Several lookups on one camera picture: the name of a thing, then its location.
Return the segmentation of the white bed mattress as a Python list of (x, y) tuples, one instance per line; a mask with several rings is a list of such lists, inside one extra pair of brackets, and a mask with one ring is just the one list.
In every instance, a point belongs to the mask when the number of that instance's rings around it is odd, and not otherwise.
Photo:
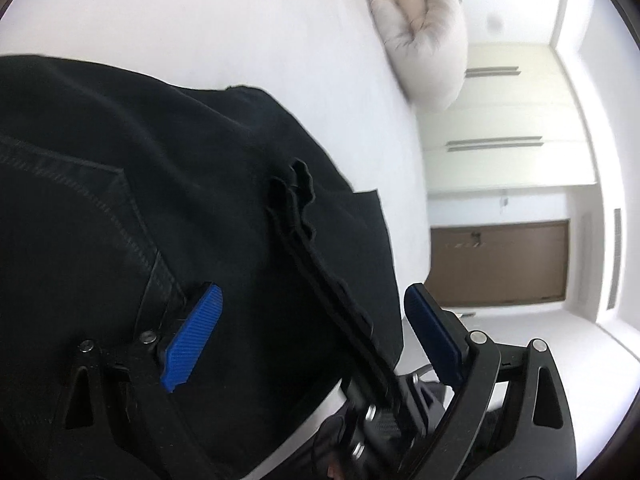
[[(357, 193), (380, 201), (400, 290), (430, 264), (416, 121), (370, 14), (370, 0), (14, 0), (1, 61), (40, 56), (100, 64), (200, 91), (262, 90), (287, 110)], [(305, 477), (333, 467), (391, 476), (420, 437), (397, 364), (356, 307), (319, 284), (352, 360), (348, 399), (303, 456)], [(46, 474), (74, 477), (74, 370), (55, 411)]]

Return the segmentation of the black denim pants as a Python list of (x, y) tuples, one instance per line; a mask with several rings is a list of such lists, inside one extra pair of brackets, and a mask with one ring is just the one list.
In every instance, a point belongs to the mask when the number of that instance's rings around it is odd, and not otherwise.
[(172, 395), (226, 477), (317, 408), (352, 360), (319, 284), (402, 350), (380, 201), (262, 90), (200, 91), (40, 56), (1, 61), (1, 457), (46, 474), (54, 414), (86, 340), (115, 356), (209, 285), (219, 322)]

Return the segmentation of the brown wooden door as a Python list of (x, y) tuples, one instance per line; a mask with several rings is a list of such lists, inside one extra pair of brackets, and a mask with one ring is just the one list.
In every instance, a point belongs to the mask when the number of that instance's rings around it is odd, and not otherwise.
[(441, 307), (529, 306), (566, 298), (567, 220), (431, 230), (425, 287)]

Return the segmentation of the folded beige duvet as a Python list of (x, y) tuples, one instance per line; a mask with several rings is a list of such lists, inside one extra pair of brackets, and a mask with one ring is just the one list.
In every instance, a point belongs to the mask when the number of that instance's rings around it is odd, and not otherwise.
[(461, 0), (370, 0), (398, 84), (418, 110), (438, 113), (458, 98), (469, 39)]

